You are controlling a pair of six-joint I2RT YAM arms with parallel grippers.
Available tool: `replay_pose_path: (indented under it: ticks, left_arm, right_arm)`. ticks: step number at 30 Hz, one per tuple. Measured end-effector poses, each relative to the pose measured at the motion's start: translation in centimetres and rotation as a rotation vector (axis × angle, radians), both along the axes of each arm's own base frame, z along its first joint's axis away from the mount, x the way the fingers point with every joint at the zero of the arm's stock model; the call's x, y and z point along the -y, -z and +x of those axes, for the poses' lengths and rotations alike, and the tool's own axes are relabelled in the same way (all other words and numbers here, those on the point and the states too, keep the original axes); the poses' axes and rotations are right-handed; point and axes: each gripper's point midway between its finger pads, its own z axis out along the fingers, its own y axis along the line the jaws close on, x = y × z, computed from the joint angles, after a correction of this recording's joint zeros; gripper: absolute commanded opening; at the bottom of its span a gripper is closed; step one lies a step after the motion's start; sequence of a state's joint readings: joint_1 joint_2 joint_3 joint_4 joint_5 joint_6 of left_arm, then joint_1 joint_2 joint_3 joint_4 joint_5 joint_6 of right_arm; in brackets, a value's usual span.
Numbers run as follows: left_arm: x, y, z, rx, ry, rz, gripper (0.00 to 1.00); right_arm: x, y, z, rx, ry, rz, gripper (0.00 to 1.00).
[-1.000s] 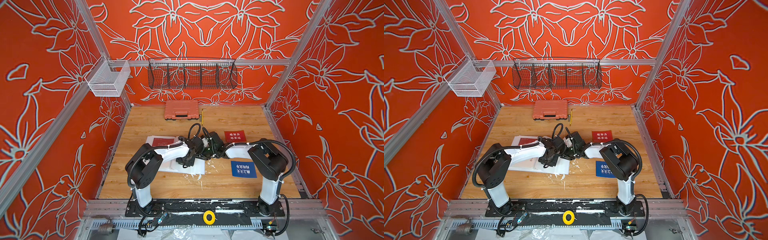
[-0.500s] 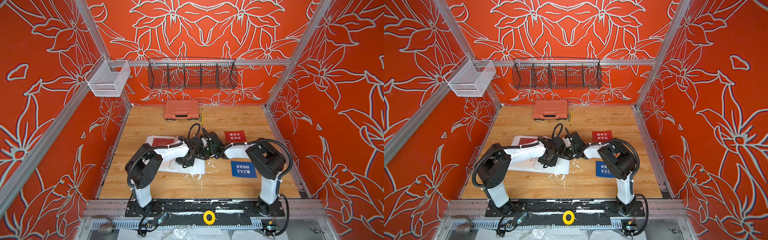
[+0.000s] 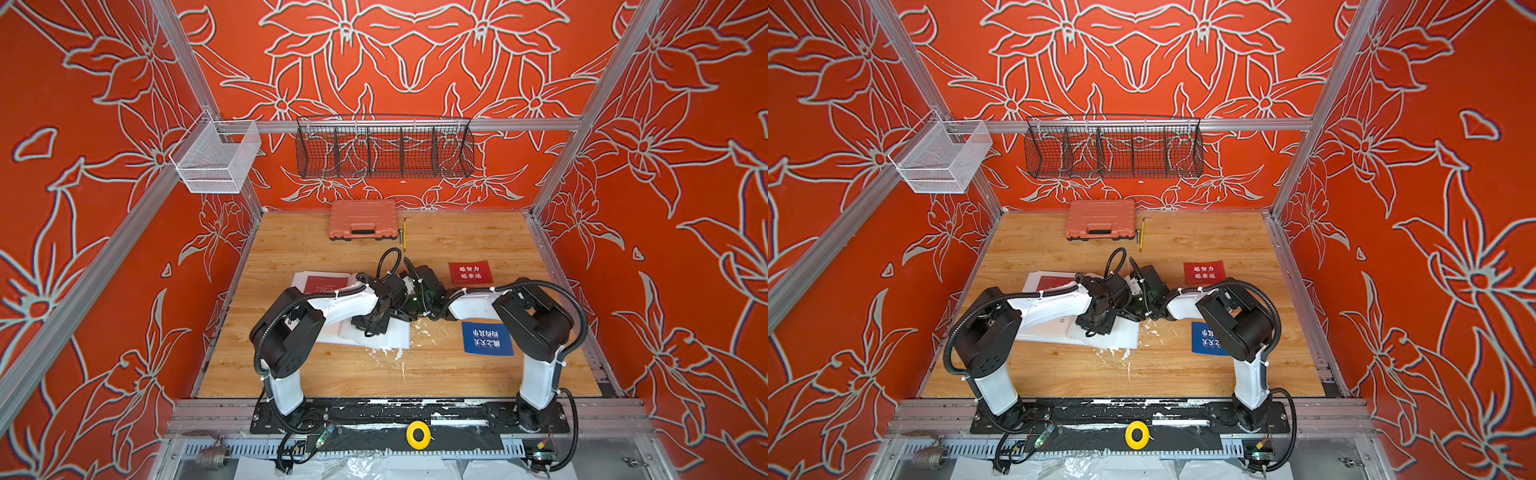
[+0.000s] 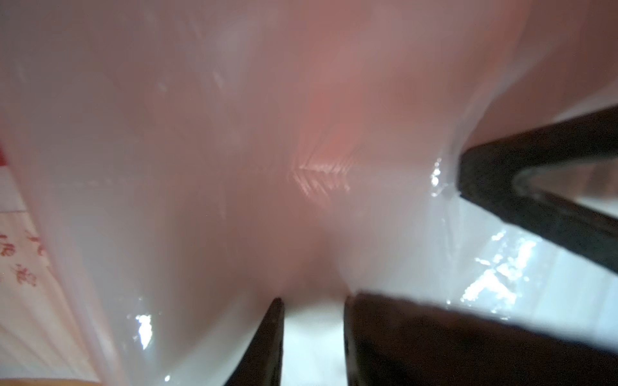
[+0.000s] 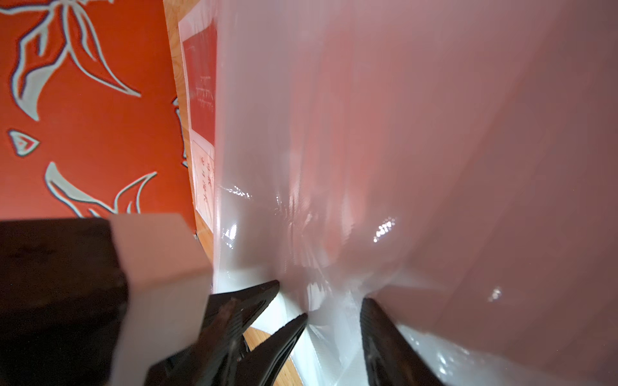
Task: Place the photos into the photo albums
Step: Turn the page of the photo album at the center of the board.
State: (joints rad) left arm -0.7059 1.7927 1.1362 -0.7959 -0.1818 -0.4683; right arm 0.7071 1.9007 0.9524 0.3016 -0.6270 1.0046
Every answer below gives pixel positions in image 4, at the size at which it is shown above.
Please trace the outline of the white photo album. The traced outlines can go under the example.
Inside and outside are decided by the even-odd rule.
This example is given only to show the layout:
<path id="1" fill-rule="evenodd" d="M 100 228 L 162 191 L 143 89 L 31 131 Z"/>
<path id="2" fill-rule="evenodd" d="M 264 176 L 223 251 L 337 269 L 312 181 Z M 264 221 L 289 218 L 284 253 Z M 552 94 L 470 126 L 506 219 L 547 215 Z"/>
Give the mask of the white photo album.
<path id="1" fill-rule="evenodd" d="M 220 385 L 275 298 L 345 384 L 369 290 L 617 347 L 617 277 L 460 197 L 615 104 L 614 1 L 4 1 L 1 148 L 106 385 Z"/>

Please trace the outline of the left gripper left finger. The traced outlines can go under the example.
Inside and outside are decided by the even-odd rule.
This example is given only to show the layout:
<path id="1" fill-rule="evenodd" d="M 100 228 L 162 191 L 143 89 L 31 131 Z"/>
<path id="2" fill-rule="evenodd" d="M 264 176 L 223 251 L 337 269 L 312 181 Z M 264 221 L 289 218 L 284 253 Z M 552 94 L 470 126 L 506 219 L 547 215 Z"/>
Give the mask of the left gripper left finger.
<path id="1" fill-rule="evenodd" d="M 270 304 L 238 366 L 225 386 L 280 386 L 283 369 L 285 305 Z"/>

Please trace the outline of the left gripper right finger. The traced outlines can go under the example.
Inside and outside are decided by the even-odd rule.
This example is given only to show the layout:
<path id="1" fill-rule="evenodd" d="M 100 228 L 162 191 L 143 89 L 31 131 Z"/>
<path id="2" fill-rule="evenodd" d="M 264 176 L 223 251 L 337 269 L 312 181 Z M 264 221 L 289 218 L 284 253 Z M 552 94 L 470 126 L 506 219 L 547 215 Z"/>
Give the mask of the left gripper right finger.
<path id="1" fill-rule="evenodd" d="M 351 385 L 615 385 L 617 355 L 471 313 L 361 293 L 344 306 Z"/>

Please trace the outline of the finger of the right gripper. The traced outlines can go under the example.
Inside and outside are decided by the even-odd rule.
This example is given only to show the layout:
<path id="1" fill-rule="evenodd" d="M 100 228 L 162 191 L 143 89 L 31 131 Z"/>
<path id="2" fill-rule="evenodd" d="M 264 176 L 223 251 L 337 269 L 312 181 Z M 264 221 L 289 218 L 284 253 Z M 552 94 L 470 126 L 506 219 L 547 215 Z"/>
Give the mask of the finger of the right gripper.
<path id="1" fill-rule="evenodd" d="M 531 186 L 540 172 L 617 156 L 616 106 L 474 146 L 460 156 L 467 201 L 617 271 L 617 220 Z"/>

